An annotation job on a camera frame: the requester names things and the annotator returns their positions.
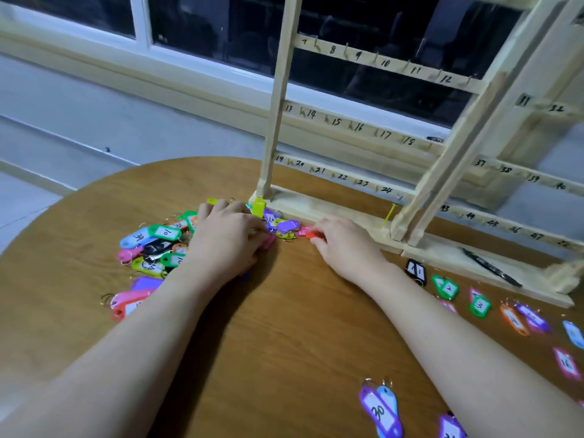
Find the person's left hand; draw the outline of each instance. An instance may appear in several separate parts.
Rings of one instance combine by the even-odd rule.
[[[268,237],[264,221],[251,215],[242,201],[203,203],[180,268],[192,269],[221,287],[258,261],[255,253]]]

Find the person's left arm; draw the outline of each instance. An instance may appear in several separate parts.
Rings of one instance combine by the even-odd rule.
[[[255,229],[256,235],[249,236]],[[144,437],[215,293],[256,261],[265,224],[242,202],[199,208],[179,268],[132,314],[2,423],[0,436]]]

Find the round table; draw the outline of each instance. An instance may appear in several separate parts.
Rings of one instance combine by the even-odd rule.
[[[237,158],[144,165],[63,198],[28,226],[0,257],[2,409],[10,411],[115,327],[99,301],[105,293],[129,289],[130,269],[116,260],[121,238],[143,222],[160,223],[207,198],[246,200],[259,170],[259,161]],[[274,167],[273,183],[382,218],[389,208],[381,198],[283,166]],[[429,231],[537,265],[551,262],[438,218]],[[386,256],[405,265],[405,258]],[[561,314],[567,314],[584,328],[581,290],[574,293],[577,309],[521,297],[542,309],[554,332],[524,338],[498,309],[500,300],[515,294],[427,266],[432,274],[459,285],[454,304],[460,316],[571,397],[584,399],[584,384],[564,377],[551,349],[564,348],[584,371],[584,351],[561,325]],[[471,286],[493,303],[485,319],[468,310]],[[431,280],[426,289],[434,293]],[[226,286],[204,312],[151,436],[374,437],[358,398],[367,377],[392,381],[408,437],[438,436],[439,416],[448,406],[383,312],[332,272],[306,239],[278,240],[250,279]]]

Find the black key tag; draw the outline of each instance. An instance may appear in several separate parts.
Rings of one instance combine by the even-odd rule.
[[[414,260],[408,260],[405,265],[405,273],[413,278],[420,286],[426,286],[426,269]]]

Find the forearm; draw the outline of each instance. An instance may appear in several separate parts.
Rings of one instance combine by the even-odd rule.
[[[577,403],[388,263],[361,287],[398,329],[465,431],[495,436],[581,436]]]
[[[177,269],[37,397],[0,424],[5,437],[143,437],[215,283]]]

